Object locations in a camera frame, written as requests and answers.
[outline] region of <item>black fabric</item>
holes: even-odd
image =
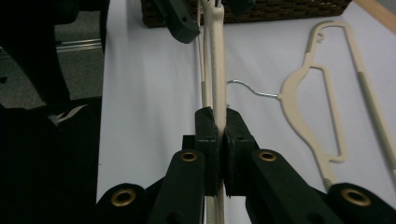
[[[100,11],[107,0],[79,0],[81,11]]]
[[[55,48],[49,0],[0,1],[0,46],[48,105],[70,101]]]
[[[49,1],[50,12],[54,25],[68,24],[76,20],[79,12],[79,0]]]
[[[0,107],[0,223],[90,223],[100,112],[94,101],[55,126],[38,113]]]
[[[108,16],[108,8],[110,6],[110,0],[103,0],[102,7],[100,10],[100,18],[99,18],[99,33],[100,33],[100,42],[102,44],[102,51],[105,53],[106,49],[106,34],[107,34],[107,16]]]

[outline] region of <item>white table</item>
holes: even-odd
[[[120,183],[146,188],[166,173],[183,134],[194,134],[201,107],[196,43],[178,43],[166,28],[148,29],[140,1],[112,1],[107,21],[98,199]],[[225,25],[228,79],[279,93],[303,62],[310,29],[320,21],[353,28],[379,104],[396,139],[396,36],[354,3],[336,18]],[[340,29],[325,30],[316,62],[331,69],[348,159],[334,164],[337,182],[362,186],[396,207],[393,184]],[[323,147],[336,150],[323,80],[312,71],[299,89],[299,104]],[[324,190],[308,146],[289,126],[280,103],[228,87],[228,102],[241,113],[262,148],[281,153],[312,187]],[[226,199],[226,223],[248,223],[244,198]]]

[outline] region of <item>woven basket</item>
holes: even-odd
[[[196,15],[197,1],[185,0],[192,14]],[[141,0],[143,23],[148,27],[163,26],[161,17],[150,0]],[[236,18],[227,6],[224,22],[280,21],[315,17],[330,17],[343,14],[351,0],[257,0],[256,5],[242,16]]]

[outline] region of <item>screw hole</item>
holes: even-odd
[[[358,190],[343,189],[341,193],[347,201],[358,206],[368,206],[371,204],[370,198]]]
[[[181,154],[181,159],[183,161],[195,161],[198,158],[197,154],[193,152],[185,152]]]
[[[259,157],[263,161],[275,161],[276,160],[276,155],[271,152],[267,152],[267,151],[260,152]]]
[[[111,197],[111,203],[116,207],[123,207],[134,201],[136,193],[133,189],[120,189]]]

